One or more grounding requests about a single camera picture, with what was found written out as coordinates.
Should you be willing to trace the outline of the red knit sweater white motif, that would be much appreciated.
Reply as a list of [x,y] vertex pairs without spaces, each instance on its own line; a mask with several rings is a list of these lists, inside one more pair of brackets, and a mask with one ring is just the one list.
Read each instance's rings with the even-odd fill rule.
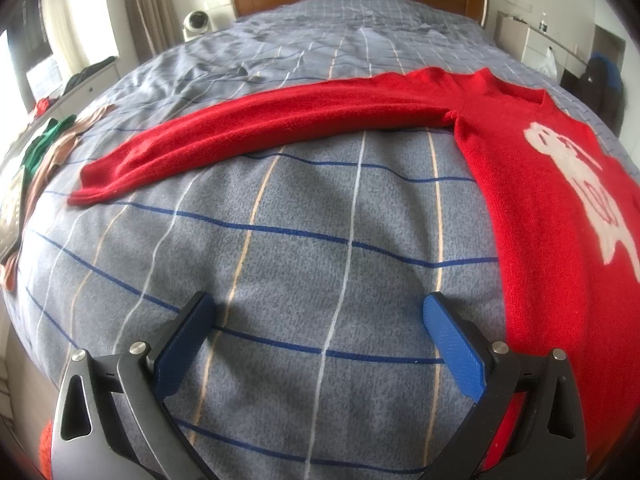
[[247,152],[361,130],[449,128],[497,243],[506,339],[560,347],[600,462],[639,407],[639,187],[544,90],[425,67],[254,93],[146,130],[81,169],[89,206]]

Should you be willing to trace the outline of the dark clothes on bench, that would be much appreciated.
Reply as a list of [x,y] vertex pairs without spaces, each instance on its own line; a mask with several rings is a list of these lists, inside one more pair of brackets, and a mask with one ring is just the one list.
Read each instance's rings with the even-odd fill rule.
[[71,76],[70,79],[66,82],[66,86],[63,91],[64,96],[66,96],[67,93],[70,93],[73,89],[75,89],[89,77],[93,76],[100,70],[103,70],[105,67],[112,65],[116,61],[116,56],[109,56],[108,58],[104,58],[104,60],[91,64],[90,66],[83,68],[80,72],[73,74],[73,76]]

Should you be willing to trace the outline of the tan pink garment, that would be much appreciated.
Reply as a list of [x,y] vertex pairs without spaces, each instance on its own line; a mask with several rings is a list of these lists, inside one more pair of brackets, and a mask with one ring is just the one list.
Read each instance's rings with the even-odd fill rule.
[[115,104],[100,105],[89,115],[76,118],[76,122],[62,133],[58,140],[47,150],[32,180],[30,182],[25,181],[26,191],[24,192],[23,212],[21,221],[18,224],[21,231],[24,231],[26,223],[34,213],[44,189],[79,144],[81,136],[115,108]]

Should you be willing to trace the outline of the grey plaid bed cover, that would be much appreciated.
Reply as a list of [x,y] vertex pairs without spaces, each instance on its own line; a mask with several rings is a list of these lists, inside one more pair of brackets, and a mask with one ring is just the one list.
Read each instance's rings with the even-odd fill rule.
[[488,68],[547,90],[638,167],[585,104],[498,49],[474,21],[410,0],[307,0],[172,48],[103,93],[113,110],[52,179],[4,295],[51,382],[70,352],[126,349],[199,290],[214,330],[169,400],[224,479],[414,479],[469,411],[421,321],[440,290],[506,331],[480,189],[445,131],[346,134],[187,172],[73,208],[81,167],[137,133],[294,84]]

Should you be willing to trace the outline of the green garment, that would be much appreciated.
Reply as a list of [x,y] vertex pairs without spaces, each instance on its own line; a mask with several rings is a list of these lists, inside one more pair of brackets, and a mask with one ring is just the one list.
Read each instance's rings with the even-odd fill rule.
[[37,169],[42,163],[47,150],[56,140],[58,140],[62,133],[68,130],[76,122],[76,118],[77,116],[75,114],[71,114],[62,120],[52,118],[43,133],[30,142],[22,159],[22,167],[24,168],[24,178],[26,182],[30,182],[32,180]]

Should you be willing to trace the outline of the white window bench cabinet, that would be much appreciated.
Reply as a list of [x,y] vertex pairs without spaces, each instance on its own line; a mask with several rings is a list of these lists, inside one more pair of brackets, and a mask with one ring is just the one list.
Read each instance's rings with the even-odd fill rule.
[[71,114],[79,116],[95,99],[119,81],[117,62],[118,58],[111,56],[96,64],[97,70],[75,84],[69,92],[54,99],[53,104],[46,112],[42,116],[34,118],[24,131],[14,136],[12,141],[9,141],[8,138],[2,139],[1,160],[4,160],[7,154],[17,150],[17,145],[22,141],[27,141],[32,134],[42,130],[51,118],[60,122]]

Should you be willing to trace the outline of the red item on bench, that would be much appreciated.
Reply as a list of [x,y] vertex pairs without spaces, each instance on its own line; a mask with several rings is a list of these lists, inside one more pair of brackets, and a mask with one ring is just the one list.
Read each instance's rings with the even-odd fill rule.
[[46,114],[54,103],[55,99],[49,98],[48,96],[46,98],[38,100],[35,106],[35,118],[41,117],[42,115]]

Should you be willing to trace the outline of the black and blue backpack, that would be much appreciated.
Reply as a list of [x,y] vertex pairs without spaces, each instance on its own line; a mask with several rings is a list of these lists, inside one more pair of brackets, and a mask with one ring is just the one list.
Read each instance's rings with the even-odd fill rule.
[[564,70],[561,87],[595,112],[616,138],[624,121],[625,89],[618,67],[601,53],[591,55],[585,71],[575,76]]

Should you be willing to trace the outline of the white plastic bag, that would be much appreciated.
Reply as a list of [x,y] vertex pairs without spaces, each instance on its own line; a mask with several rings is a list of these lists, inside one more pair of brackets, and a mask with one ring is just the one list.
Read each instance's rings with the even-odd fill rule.
[[538,64],[536,71],[554,81],[558,80],[558,66],[552,47],[548,47],[544,59]]

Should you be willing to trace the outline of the white bedside cabinet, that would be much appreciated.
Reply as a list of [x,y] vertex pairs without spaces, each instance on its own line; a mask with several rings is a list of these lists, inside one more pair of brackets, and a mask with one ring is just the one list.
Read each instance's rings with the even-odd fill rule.
[[587,64],[566,47],[526,22],[501,11],[497,14],[495,43],[512,58],[533,70],[544,59],[547,48],[552,47],[559,73],[556,82],[561,81],[564,70],[579,77],[586,69]]

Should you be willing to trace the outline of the beige curtain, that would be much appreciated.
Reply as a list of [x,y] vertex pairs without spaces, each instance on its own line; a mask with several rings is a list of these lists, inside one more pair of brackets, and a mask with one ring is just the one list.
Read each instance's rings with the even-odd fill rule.
[[181,29],[172,0],[125,0],[140,63],[180,44]]

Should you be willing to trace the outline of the white round fan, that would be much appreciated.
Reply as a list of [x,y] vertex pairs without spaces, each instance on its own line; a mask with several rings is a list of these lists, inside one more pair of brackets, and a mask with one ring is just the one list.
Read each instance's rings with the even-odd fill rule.
[[191,41],[210,31],[209,15],[202,10],[190,12],[182,22],[183,40]]

